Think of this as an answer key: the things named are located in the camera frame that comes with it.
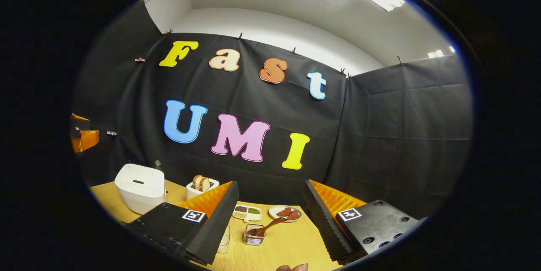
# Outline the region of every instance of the wooden spoon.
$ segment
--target wooden spoon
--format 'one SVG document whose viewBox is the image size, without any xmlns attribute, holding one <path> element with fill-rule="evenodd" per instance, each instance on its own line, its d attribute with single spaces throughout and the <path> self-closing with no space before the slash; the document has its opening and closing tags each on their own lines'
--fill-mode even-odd
<svg viewBox="0 0 541 271">
<path fill-rule="evenodd" d="M 273 221 L 271 221 L 266 227 L 263 227 L 261 229 L 257 229 L 257 228 L 251 229 L 251 230 L 247 231 L 246 233 L 251 235 L 251 236 L 263 236 L 263 233 L 265 233 L 265 231 L 268 228 L 272 227 L 275 224 L 279 224 L 280 222 L 284 222 L 284 221 L 287 221 L 287 219 L 284 218 L 284 217 L 276 218 Z"/>
</svg>

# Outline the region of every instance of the yellow letter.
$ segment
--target yellow letter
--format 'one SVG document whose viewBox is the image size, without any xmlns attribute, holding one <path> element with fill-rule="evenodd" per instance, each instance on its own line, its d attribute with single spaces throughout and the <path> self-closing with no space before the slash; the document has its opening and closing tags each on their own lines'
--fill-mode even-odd
<svg viewBox="0 0 541 271">
<path fill-rule="evenodd" d="M 305 134 L 297 133 L 291 134 L 290 138 L 290 154 L 287 156 L 286 161 L 282 162 L 282 167 L 285 169 L 298 170 L 303 167 L 301 164 L 301 157 L 303 156 L 303 150 L 306 143 L 310 142 L 310 138 Z"/>
<path fill-rule="evenodd" d="M 178 57 L 178 60 L 180 61 L 188 54 L 190 49 L 195 50 L 197 47 L 199 47 L 198 42 L 174 42 L 166 58 L 160 62 L 160 66 L 174 67 L 176 65 L 176 57 Z"/>
<path fill-rule="evenodd" d="M 213 57 L 208 64 L 214 69 L 224 69 L 225 71 L 235 71 L 238 69 L 238 60 L 240 59 L 240 53 L 233 49 L 220 49 L 216 51 L 216 55 L 222 55 L 222 57 Z"/>
</svg>

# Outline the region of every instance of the light blue letter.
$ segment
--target light blue letter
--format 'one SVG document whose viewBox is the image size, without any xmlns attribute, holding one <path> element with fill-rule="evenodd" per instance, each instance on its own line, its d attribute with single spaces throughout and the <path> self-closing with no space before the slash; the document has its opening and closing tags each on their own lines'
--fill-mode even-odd
<svg viewBox="0 0 541 271">
<path fill-rule="evenodd" d="M 186 107 L 184 103 L 177 100 L 169 100 L 166 102 L 167 113 L 166 119 L 164 121 L 164 132 L 166 135 L 173 141 L 180 143 L 190 143 L 193 142 L 197 135 L 199 134 L 199 127 L 201 126 L 201 118 L 207 109 L 200 105 L 191 105 L 191 122 L 190 129 L 188 132 L 180 132 L 177 129 L 178 119 L 180 117 L 180 112 Z"/>
<path fill-rule="evenodd" d="M 327 80 L 322 78 L 319 72 L 312 72 L 307 76 L 310 79 L 310 94 L 316 99 L 325 99 L 325 92 L 321 92 L 321 86 L 327 85 Z"/>
</svg>

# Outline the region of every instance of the wooden table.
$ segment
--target wooden table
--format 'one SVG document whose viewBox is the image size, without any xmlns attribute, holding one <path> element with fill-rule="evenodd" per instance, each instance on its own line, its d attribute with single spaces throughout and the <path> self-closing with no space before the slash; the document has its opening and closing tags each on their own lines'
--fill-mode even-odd
<svg viewBox="0 0 541 271">
<path fill-rule="evenodd" d="M 90 188 L 96 199 L 112 217 L 126 223 L 134 221 L 141 215 L 131 211 L 123 202 L 114 182 Z M 166 180 L 166 201 L 178 205 L 186 200 L 186 188 Z M 268 214 L 271 205 L 249 202 L 239 204 L 260 208 L 260 221 L 252 222 L 267 225 L 273 219 Z M 226 253 L 217 253 L 212 265 L 203 266 L 217 271 L 263 270 L 275 271 L 281 265 L 291 268 L 303 263 L 309 264 L 309 271 L 330 271 L 340 267 L 331 261 L 319 231 L 306 215 L 292 223 L 281 223 L 267 231 L 265 240 L 260 246 L 250 246 L 242 242 L 242 234 L 246 223 L 242 219 L 231 216 L 230 244 Z"/>
</svg>

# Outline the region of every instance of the pink letter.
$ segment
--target pink letter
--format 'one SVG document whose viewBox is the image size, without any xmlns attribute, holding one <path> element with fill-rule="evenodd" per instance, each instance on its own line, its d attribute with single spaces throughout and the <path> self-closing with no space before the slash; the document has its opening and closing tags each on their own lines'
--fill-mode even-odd
<svg viewBox="0 0 541 271">
<path fill-rule="evenodd" d="M 240 155 L 242 159 L 253 162 L 263 161 L 261 148 L 263 146 L 263 138 L 271 128 L 270 125 L 262 121 L 254 121 L 246 129 L 244 134 L 241 134 L 238 121 L 234 115 L 222 113 L 218 115 L 218 120 L 221 122 L 220 131 L 216 145 L 210 148 L 211 152 L 218 155 L 226 155 L 226 140 L 228 140 L 233 157 L 238 155 L 240 150 L 246 146 L 246 150 Z"/>
</svg>

